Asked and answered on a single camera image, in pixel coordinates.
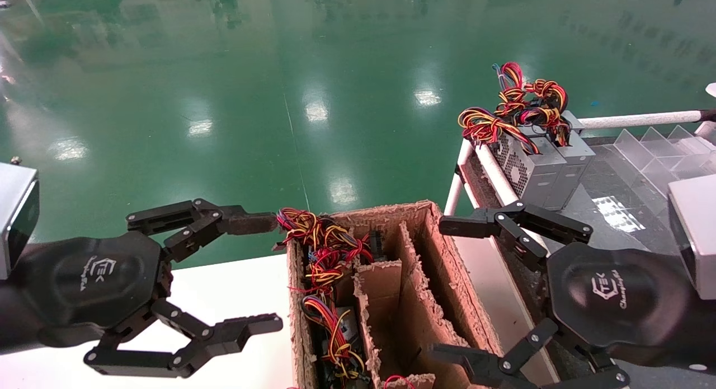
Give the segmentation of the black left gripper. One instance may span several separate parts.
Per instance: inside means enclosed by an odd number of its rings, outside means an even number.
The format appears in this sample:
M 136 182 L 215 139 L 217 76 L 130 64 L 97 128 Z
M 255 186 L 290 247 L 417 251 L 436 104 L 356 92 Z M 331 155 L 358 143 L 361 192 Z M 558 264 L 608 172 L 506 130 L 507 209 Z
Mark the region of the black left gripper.
M 182 262 L 222 235 L 256 235 L 278 226 L 276 213 L 199 198 L 131 213 L 132 232 L 122 236 L 31 245 L 8 277 L 8 348 L 70 348 L 100 340 L 84 356 L 99 374 L 190 378 L 211 359 L 243 351 L 251 336 L 279 332 L 284 324 L 276 313 L 264 313 L 207 325 L 161 299 L 171 292 L 168 262 Z M 169 231 L 174 234 L 163 248 L 148 237 Z M 157 321 L 189 343 L 174 353 L 120 350 Z

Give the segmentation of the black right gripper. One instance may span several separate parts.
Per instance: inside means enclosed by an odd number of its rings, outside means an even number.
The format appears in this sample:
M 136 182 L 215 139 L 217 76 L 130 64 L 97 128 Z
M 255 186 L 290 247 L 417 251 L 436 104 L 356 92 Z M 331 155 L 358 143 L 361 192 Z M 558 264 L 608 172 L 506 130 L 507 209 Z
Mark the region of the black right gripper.
M 513 202 L 477 208 L 468 217 L 444 215 L 442 235 L 468 238 L 507 233 L 532 272 L 547 272 L 548 315 L 504 356 L 435 343 L 430 356 L 457 364 L 470 383 L 491 388 L 537 388 L 522 367 L 547 343 L 572 350 L 700 350 L 701 299 L 680 255 L 638 249 L 606 250 L 588 243 L 593 229 L 545 208 Z M 567 245 L 548 257 L 529 232 Z M 627 388 L 627 372 L 596 355 L 593 374 L 545 388 Z

